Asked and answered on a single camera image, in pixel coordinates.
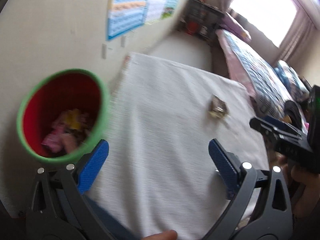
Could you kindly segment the person's right hand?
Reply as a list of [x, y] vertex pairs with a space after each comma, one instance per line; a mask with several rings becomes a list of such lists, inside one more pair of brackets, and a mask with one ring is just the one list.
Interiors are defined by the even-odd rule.
[[302, 186], [292, 198], [292, 213], [295, 218], [308, 217], [319, 202], [319, 174], [308, 172], [298, 164], [289, 168], [286, 156], [278, 155], [278, 164], [282, 169], [288, 189], [293, 188], [294, 182]]

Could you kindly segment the person's left hand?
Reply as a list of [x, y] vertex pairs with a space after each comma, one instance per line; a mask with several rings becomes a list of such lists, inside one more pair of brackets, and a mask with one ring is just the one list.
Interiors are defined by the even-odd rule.
[[177, 240], [178, 234], [175, 230], [168, 230], [165, 232], [150, 235], [142, 238], [142, 240]]

